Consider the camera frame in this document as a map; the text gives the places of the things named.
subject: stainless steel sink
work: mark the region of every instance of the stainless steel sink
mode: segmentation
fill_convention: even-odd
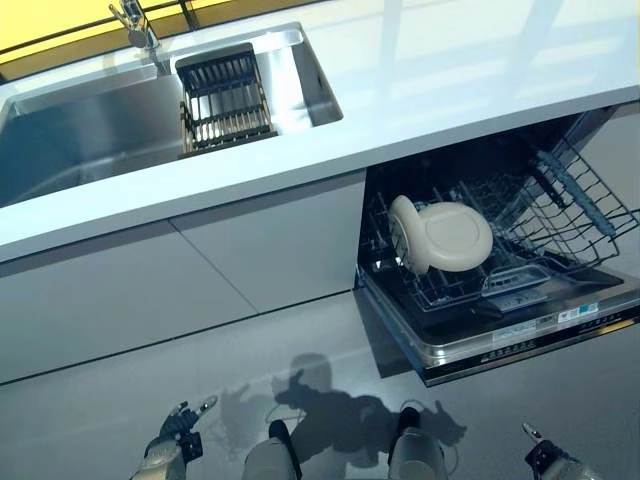
[[[176,52],[165,61],[246,42],[254,47],[279,135],[342,118],[299,25]],[[0,207],[177,160],[182,98],[177,75],[157,77],[146,66],[9,101],[0,115]]]

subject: white cabinet door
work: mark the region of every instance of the white cabinet door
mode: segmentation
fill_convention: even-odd
[[[365,172],[172,219],[260,312],[353,287]]]
[[[166,221],[0,265],[0,382],[255,314]]]
[[[629,209],[640,208],[640,102],[623,105],[581,151]],[[607,267],[640,276],[640,229],[616,239],[620,256]]]

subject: white countertop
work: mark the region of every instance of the white countertop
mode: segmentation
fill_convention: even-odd
[[[640,94],[631,0],[335,0],[174,37],[163,48],[288,22],[302,24],[341,121],[2,208],[0,261]],[[6,84],[0,105],[105,76],[105,65],[129,70],[139,58],[126,49]]]

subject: sticker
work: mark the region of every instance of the sticker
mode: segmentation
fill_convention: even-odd
[[[546,317],[542,317],[536,320],[536,328],[547,328],[555,325],[556,323],[558,322],[556,322],[555,315],[547,315]]]
[[[565,310],[558,314],[558,323],[570,322],[598,311],[598,303],[585,303],[579,307]]]
[[[528,322],[518,323],[512,327],[501,328],[493,332],[493,342],[502,342],[511,337],[517,337],[518,335],[524,335],[530,332],[535,332],[536,321],[529,320]]]

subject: dishwasher rack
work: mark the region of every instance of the dishwasher rack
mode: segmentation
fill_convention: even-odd
[[[184,158],[277,135],[250,43],[176,62]]]
[[[412,199],[418,210],[435,202],[460,202],[489,222],[492,252],[465,272],[431,268],[416,275],[404,268],[388,223],[393,198],[376,192],[364,217],[375,231],[368,247],[375,270],[399,274],[425,312],[524,290],[554,276],[583,281],[581,272],[619,255],[616,239],[639,221],[566,138],[559,147],[554,153],[538,151],[519,172],[465,178],[446,191],[427,185],[419,199]]]

